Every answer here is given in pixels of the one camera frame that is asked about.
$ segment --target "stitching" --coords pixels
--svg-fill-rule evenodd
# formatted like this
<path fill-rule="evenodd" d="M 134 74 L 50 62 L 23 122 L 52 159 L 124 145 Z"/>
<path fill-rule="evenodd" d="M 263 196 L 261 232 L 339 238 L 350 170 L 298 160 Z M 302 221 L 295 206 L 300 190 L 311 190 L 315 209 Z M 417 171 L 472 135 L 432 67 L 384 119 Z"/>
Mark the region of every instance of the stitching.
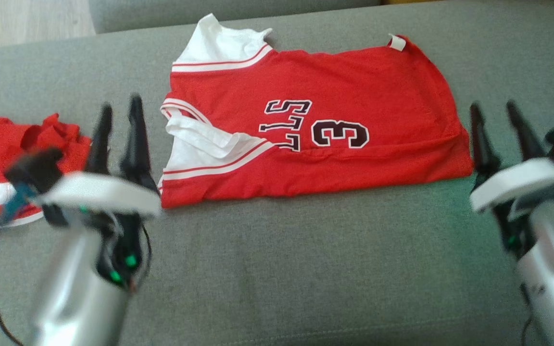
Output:
<path fill-rule="evenodd" d="M 385 324 L 383 326 L 368 326 L 368 327 L 358 327 L 358 328 L 343 328 L 343 329 L 333 329 L 328 331 L 318 331 L 318 332 L 309 332 L 309 333 L 299 333 L 299 334 L 286 334 L 286 335 L 277 335 L 273 337 L 264 337 L 260 339 L 248 339 L 248 340 L 239 340 L 234 342 L 225 342 L 217 344 L 216 346 L 235 346 L 242 344 L 252 344 L 256 342 L 271 342 L 283 339 L 334 339 L 336 337 L 341 337 L 345 335 L 356 336 L 356 335 L 368 335 L 374 333 L 376 330 L 381 329 L 422 329 L 429 326 L 439 326 L 445 324 L 457 324 L 459 320 L 464 318 L 475 318 L 481 316 L 487 316 L 486 313 L 478 313 L 474 315 L 462 315 L 460 317 L 449 317 L 443 318 L 441 320 L 426 320 L 420 322 L 399 322 L 392 324 Z"/>

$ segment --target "gray couch cushion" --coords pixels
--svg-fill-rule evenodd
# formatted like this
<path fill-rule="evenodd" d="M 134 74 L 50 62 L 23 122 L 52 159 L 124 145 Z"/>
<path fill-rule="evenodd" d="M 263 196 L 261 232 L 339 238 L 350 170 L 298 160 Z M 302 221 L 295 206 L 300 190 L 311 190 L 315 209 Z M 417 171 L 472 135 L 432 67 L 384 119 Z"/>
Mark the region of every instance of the gray couch cushion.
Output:
<path fill-rule="evenodd" d="M 380 0 L 88 0 L 96 33 L 374 6 Z"/>
<path fill-rule="evenodd" d="M 332 53 L 407 35 L 444 73 L 466 127 L 470 103 L 481 101 L 507 163 L 519 157 L 504 112 L 509 98 L 540 134 L 554 126 L 554 2 L 429 2 L 226 26 L 273 27 L 277 49 Z M 110 101 L 117 158 L 128 97 L 139 92 L 158 179 L 171 149 L 158 108 L 171 61 L 193 28 L 2 48 L 0 116 L 37 123 L 59 112 L 90 133 Z M 527 312 L 514 263 L 492 217 L 471 213 L 472 185 L 471 177 L 170 210 L 147 226 L 154 266 L 130 305 L 121 344 L 517 344 Z M 39 221 L 1 239 L 2 313 L 23 337 L 58 238 Z"/>

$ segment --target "green led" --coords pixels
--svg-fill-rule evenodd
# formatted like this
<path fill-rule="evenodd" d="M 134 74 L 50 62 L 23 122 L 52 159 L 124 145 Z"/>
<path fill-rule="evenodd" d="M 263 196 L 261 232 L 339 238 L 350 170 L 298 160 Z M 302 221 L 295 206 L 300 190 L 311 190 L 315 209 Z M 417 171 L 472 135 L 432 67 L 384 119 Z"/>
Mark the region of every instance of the green led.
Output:
<path fill-rule="evenodd" d="M 136 261 L 136 256 L 127 256 L 127 258 L 125 258 L 125 264 L 127 264 L 127 266 L 130 268 L 136 267 L 136 265 L 138 264 L 138 261 Z"/>
<path fill-rule="evenodd" d="M 110 278 L 116 283 L 121 282 L 121 275 L 119 275 L 119 273 L 115 272 L 114 270 L 110 272 Z"/>

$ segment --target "red fabric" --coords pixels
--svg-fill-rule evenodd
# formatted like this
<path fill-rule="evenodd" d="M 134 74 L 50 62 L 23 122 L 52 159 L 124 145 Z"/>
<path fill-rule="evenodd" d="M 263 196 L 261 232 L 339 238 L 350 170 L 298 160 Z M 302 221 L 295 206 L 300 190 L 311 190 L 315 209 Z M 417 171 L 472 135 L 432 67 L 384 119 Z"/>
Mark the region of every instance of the red fabric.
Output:
<path fill-rule="evenodd" d="M 80 136 L 78 125 L 60 123 L 56 113 L 46 118 L 42 125 L 14 124 L 7 118 L 0 118 L 0 183 L 7 182 L 3 171 L 22 154 L 48 147 L 63 151 L 58 166 L 64 173 L 82 169 L 90 143 L 90 138 Z M 18 217 L 37 212 L 38 208 L 26 208 Z"/>
<path fill-rule="evenodd" d="M 171 73 L 167 97 L 191 103 L 213 126 L 274 144 L 287 142 L 286 134 L 300 134 L 301 151 L 275 147 L 229 173 L 164 180 L 163 207 L 470 175 L 468 133 L 448 83 L 417 46 L 402 38 L 407 41 L 402 52 L 388 46 L 334 55 L 271 51 L 247 68 Z M 312 101 L 301 129 L 260 132 L 259 124 L 289 121 L 291 111 L 264 113 L 269 101 L 286 99 Z M 348 138 L 331 139 L 329 147 L 318 146 L 312 125 L 319 120 L 362 124 L 369 142 L 351 148 Z"/>

